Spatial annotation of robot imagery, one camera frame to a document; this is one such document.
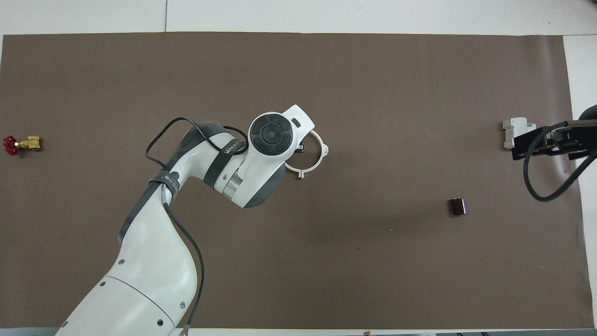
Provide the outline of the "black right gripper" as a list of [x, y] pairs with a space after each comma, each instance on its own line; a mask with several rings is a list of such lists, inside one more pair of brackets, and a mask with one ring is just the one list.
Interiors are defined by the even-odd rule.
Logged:
[[[597, 106], [591, 106], [584, 111], [578, 120], [569, 122], [566, 127], [546, 133], [540, 138], [533, 150], [532, 156], [556, 156], [566, 154], [569, 161], [584, 159], [597, 148]], [[524, 159], [531, 142], [548, 127], [539, 127], [526, 131], [513, 138], [512, 160]]]

